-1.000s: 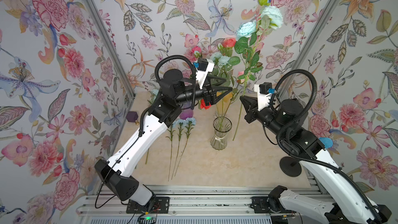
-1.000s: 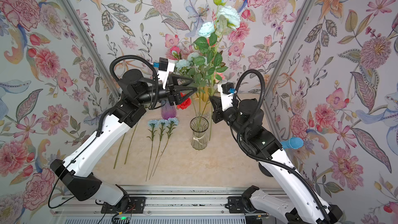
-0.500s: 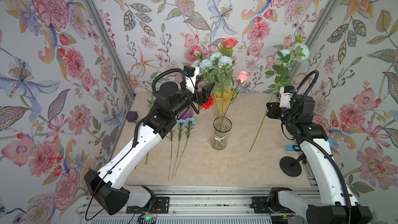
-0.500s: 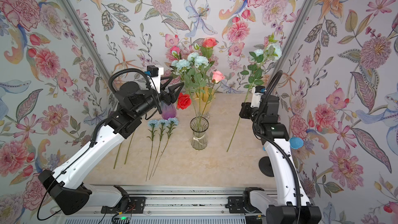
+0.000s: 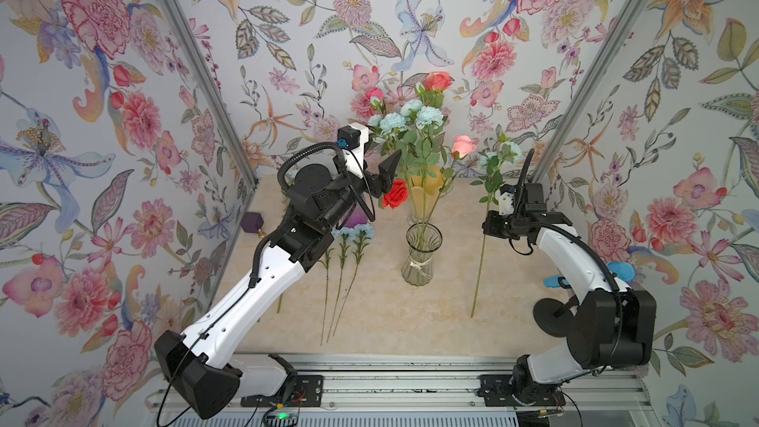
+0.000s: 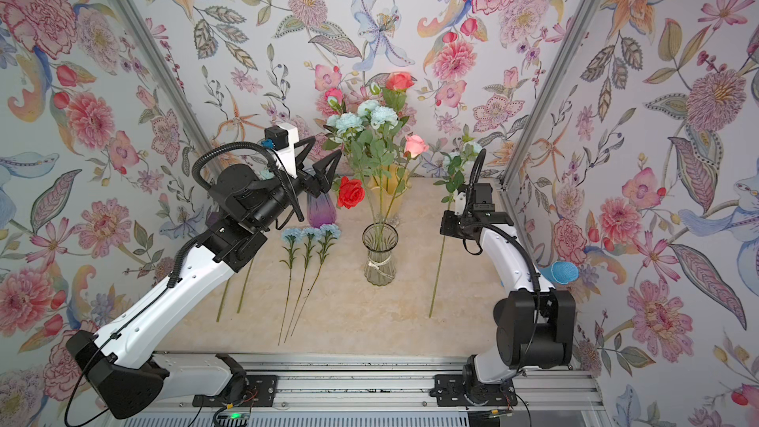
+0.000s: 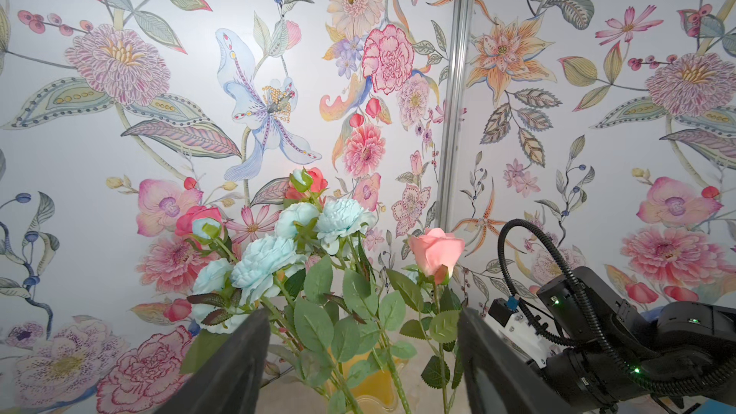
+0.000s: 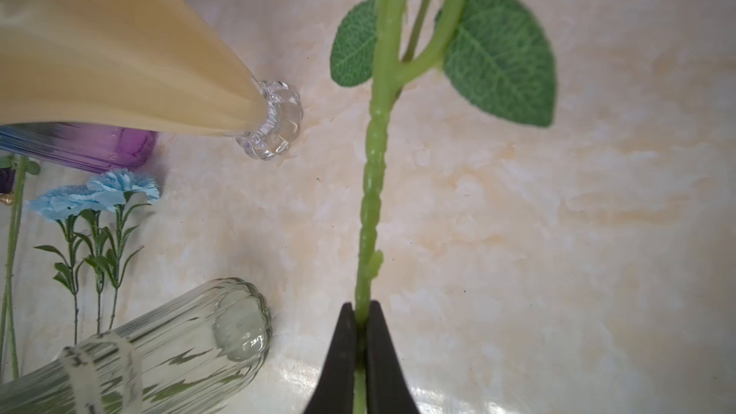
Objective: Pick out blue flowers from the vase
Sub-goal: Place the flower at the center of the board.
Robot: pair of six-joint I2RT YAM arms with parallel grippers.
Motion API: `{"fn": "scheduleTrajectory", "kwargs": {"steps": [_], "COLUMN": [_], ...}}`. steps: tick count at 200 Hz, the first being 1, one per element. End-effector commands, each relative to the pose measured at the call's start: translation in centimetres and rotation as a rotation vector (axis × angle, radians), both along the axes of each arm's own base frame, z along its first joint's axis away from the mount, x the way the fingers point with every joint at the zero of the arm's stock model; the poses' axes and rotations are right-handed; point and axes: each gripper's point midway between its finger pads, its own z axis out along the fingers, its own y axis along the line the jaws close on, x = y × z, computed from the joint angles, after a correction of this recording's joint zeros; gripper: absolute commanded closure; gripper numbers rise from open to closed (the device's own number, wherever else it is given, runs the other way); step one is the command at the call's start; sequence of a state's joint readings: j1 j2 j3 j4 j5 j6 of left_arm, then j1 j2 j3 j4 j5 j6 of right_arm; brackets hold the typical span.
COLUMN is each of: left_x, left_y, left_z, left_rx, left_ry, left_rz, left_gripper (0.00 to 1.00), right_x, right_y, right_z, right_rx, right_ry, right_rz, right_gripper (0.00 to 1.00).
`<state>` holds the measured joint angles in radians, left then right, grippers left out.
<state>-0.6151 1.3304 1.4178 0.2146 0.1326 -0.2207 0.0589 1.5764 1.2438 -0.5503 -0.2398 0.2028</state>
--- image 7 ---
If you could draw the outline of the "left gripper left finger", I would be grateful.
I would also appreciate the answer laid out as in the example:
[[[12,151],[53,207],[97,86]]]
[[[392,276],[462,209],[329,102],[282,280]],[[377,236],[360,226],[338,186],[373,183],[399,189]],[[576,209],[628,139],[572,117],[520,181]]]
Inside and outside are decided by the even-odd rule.
[[[269,341],[268,312],[257,310],[157,412],[253,414],[265,371]]]

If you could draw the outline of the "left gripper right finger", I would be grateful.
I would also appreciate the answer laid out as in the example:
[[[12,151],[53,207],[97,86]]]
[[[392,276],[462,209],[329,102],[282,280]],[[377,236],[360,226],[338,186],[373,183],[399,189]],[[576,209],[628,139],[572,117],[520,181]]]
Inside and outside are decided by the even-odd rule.
[[[472,414],[572,411],[471,309],[458,318],[457,345]]]

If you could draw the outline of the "yellow ruffled glass vase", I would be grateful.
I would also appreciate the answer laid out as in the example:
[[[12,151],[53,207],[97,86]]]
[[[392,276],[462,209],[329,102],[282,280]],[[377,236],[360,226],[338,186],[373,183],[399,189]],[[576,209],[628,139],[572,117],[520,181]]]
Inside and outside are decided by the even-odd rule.
[[[367,360],[370,355],[354,356],[352,360],[343,363],[343,376],[347,379],[352,366]],[[407,360],[394,358],[394,362],[398,374],[400,374],[404,366],[406,366]],[[332,381],[327,381],[324,388],[329,396],[332,396],[337,391]],[[351,391],[363,413],[404,413],[394,381],[387,369],[368,376],[360,385],[351,389]]]

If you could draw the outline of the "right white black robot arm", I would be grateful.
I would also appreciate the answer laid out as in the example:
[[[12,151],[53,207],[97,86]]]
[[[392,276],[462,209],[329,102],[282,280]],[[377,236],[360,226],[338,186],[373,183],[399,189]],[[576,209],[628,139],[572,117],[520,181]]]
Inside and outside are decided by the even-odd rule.
[[[559,273],[538,297],[558,331],[533,314],[521,298],[505,257],[512,229],[532,233]],[[510,220],[498,235],[498,262],[509,289],[505,308],[521,312],[534,341],[562,347],[528,362],[572,408],[615,412],[619,404],[650,396],[683,406],[689,397],[735,404],[735,310],[700,302],[671,303],[646,318],[590,268],[572,268],[553,241],[532,222]]]

